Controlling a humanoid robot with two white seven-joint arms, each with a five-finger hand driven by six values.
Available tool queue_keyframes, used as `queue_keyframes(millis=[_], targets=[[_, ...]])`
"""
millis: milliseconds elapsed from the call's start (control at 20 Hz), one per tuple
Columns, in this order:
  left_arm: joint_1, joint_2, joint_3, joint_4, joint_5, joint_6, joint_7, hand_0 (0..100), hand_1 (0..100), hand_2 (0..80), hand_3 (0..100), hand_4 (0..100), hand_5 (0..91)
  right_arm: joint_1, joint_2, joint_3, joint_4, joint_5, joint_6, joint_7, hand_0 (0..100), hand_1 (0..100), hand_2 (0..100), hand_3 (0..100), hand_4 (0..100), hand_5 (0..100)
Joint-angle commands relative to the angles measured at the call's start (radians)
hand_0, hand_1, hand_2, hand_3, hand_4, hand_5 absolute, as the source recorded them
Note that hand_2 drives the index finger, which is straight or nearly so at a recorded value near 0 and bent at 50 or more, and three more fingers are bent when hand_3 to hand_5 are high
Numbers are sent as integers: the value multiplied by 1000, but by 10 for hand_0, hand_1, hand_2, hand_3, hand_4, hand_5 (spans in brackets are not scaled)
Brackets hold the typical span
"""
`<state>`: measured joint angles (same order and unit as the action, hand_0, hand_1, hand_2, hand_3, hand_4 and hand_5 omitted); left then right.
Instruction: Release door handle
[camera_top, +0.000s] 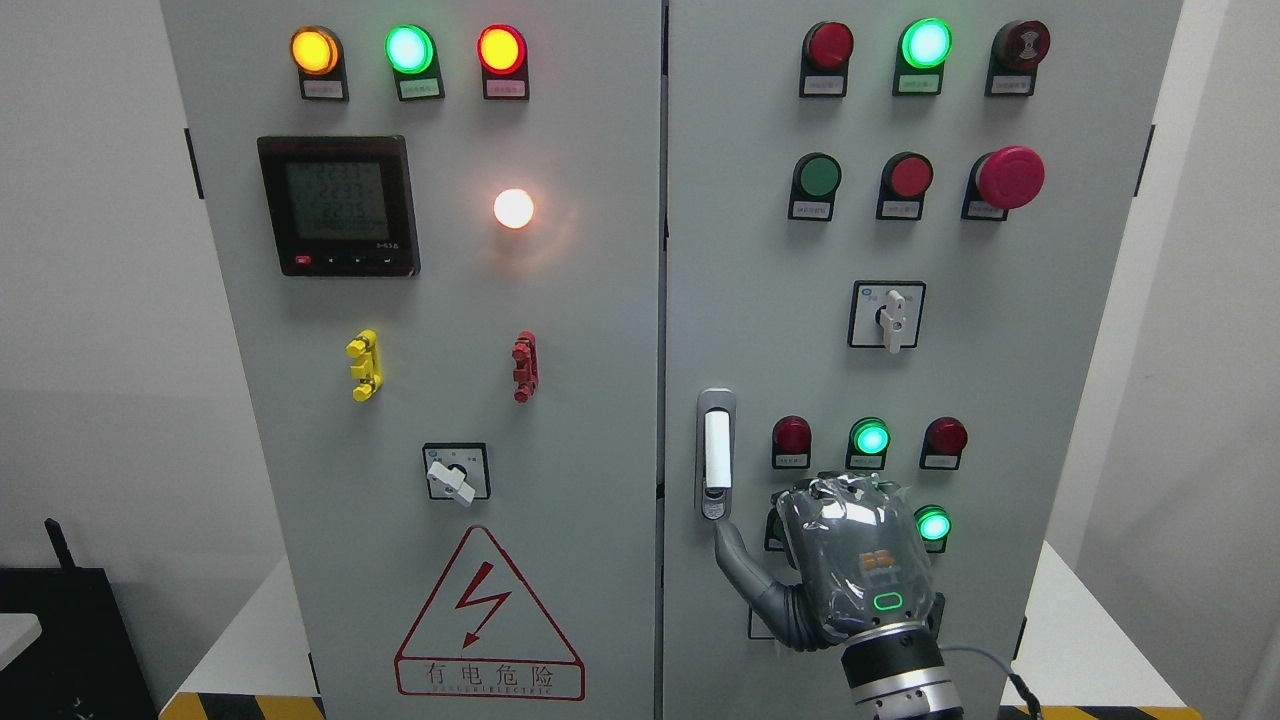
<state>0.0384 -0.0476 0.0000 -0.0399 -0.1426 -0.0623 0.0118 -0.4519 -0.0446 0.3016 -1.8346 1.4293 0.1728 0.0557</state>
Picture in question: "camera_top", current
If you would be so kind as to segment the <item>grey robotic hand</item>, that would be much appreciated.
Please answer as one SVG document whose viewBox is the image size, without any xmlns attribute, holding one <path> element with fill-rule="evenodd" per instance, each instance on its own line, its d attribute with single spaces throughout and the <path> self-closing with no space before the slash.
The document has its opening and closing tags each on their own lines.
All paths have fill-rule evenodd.
<svg viewBox="0 0 1280 720">
<path fill-rule="evenodd" d="M 778 492 L 773 510 L 797 584 L 755 562 L 728 519 L 714 524 L 716 561 L 781 644 L 810 652 L 927 624 L 932 566 L 900 486 L 823 471 Z"/>
</svg>

